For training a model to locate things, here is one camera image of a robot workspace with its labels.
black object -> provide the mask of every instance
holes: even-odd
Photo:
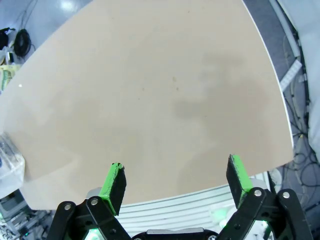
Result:
[[[9,37],[7,35],[7,32],[9,30],[10,30],[9,27],[0,30],[0,50],[8,46]]]
[[[25,29],[17,32],[13,43],[14,53],[21,58],[24,58],[30,51],[32,46],[30,35]]]
[[[236,179],[235,168],[227,167],[227,179],[233,197],[243,193],[241,184]],[[269,229],[264,239],[272,231],[275,240],[313,240],[306,217],[296,193],[291,189],[281,190],[278,194],[268,189],[254,187],[241,196],[237,211],[222,231],[204,230],[178,232],[162,230],[139,233],[132,239],[141,240],[243,240],[255,220],[266,221]],[[98,228],[106,240],[130,240],[130,236],[114,217],[107,201],[98,196],[86,199],[80,205],[71,201],[59,204],[55,213],[47,240],[82,240],[89,229]]]

floor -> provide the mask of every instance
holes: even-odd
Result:
[[[66,20],[89,2],[91,0],[0,0],[0,29],[6,27],[17,30],[26,28],[32,44],[37,49]],[[261,33],[280,80],[294,62],[295,57],[278,17],[267,0],[244,0],[244,2]],[[25,59],[22,59],[22,62],[26,61],[33,52],[32,48]],[[293,123],[292,132],[294,133],[296,156],[294,161],[279,167],[278,170],[283,177],[282,188],[292,188],[296,191],[300,203],[306,211],[305,214],[311,229],[319,231],[320,206],[312,209],[310,207],[320,200],[320,190],[318,189],[320,168],[318,164],[314,163],[316,159],[308,144],[307,125],[300,124],[294,113],[294,109],[297,107],[300,112],[303,112],[305,108],[305,85],[300,82],[301,77],[302,73],[300,72],[296,77],[295,84],[284,92],[289,118]]]

white ribbed surface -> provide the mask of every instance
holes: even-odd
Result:
[[[269,188],[267,173],[254,176]],[[202,227],[220,232],[216,209],[234,206],[228,185],[139,204],[123,205],[117,219],[130,236],[148,229],[180,230]]]

tangled wires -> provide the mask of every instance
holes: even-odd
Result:
[[[32,43],[27,30],[23,28],[18,31],[13,44],[14,53],[18,57],[24,58],[29,53],[31,46]]]

clear plastic container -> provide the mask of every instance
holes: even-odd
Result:
[[[0,134],[0,199],[22,187],[25,159],[7,134]]]

